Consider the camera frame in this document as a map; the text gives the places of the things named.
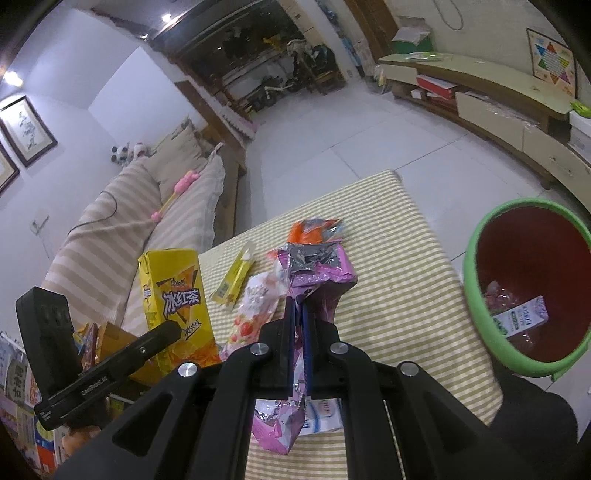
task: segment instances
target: table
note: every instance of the table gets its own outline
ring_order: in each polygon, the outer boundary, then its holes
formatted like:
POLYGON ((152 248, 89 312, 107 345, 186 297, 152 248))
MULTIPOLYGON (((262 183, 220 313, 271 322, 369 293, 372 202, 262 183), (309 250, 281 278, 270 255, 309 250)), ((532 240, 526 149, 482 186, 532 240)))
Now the table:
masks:
MULTIPOLYGON (((378 362, 416 361, 490 423, 502 402, 501 389, 468 315, 460 281, 392 171, 325 195, 200 255, 207 297, 247 240, 257 250, 250 274, 268 271, 271 261, 265 253, 285 241, 292 223, 311 216, 346 223, 343 246, 359 282, 336 311, 341 339, 378 362)), ((275 317, 281 317, 282 307, 275 317)), ((216 340, 225 342, 236 309, 227 313, 210 301, 209 313, 216 340)), ((343 432, 299 438, 287 456, 266 452, 251 438, 245 478, 345 480, 343 432)))

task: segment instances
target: metal screw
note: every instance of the metal screw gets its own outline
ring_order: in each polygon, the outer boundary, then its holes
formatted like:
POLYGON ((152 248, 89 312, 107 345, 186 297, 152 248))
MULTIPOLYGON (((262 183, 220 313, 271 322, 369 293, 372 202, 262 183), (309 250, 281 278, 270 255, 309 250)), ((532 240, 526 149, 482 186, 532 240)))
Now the metal screw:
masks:
POLYGON ((197 365, 195 365, 191 362, 187 362, 185 364, 182 364, 178 368, 178 374, 181 377, 192 377, 196 373, 197 373, 197 365))
POLYGON ((344 355, 349 351, 349 345, 343 342, 335 342, 330 346, 330 351, 336 355, 344 355))
POLYGON ((418 365, 413 362, 404 362, 400 365, 400 371, 407 377, 414 377, 418 373, 418 365))
POLYGON ((253 343, 251 346, 251 353, 253 355, 265 355, 269 351, 269 346, 266 343, 253 343))

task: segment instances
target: stuffed animal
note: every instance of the stuffed animal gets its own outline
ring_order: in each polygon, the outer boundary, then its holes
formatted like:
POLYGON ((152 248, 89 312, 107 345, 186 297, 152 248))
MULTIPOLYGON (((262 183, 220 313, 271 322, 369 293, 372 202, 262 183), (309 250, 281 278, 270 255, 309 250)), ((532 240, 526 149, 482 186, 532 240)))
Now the stuffed animal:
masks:
POLYGON ((133 151, 129 151, 129 142, 122 147, 113 147, 111 149, 113 156, 111 162, 117 163, 122 167, 129 165, 132 161, 139 157, 145 157, 150 153, 150 149, 143 143, 135 144, 133 151))
POLYGON ((120 165, 122 167, 129 165, 129 162, 127 161, 127 158, 129 156, 129 142, 127 142, 122 147, 113 147, 111 151, 113 152, 111 162, 117 163, 117 165, 120 165))

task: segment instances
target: ceiling light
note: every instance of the ceiling light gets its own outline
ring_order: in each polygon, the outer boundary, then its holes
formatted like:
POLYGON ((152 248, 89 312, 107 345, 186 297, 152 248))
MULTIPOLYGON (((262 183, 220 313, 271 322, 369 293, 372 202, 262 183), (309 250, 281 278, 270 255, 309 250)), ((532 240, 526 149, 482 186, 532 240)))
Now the ceiling light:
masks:
POLYGON ((16 72, 6 72, 4 74, 4 80, 6 80, 6 83, 9 85, 22 87, 22 78, 20 78, 16 72))

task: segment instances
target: white box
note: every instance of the white box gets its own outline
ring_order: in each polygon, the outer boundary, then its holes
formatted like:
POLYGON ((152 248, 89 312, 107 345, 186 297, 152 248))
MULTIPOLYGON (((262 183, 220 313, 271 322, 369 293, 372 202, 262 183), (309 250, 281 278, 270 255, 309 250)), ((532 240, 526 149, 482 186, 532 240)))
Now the white box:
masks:
POLYGON ((572 110, 569 113, 570 142, 569 146, 591 163, 591 118, 580 116, 572 110))
POLYGON ((576 127, 570 129, 569 146, 591 163, 591 137, 585 135, 576 127))

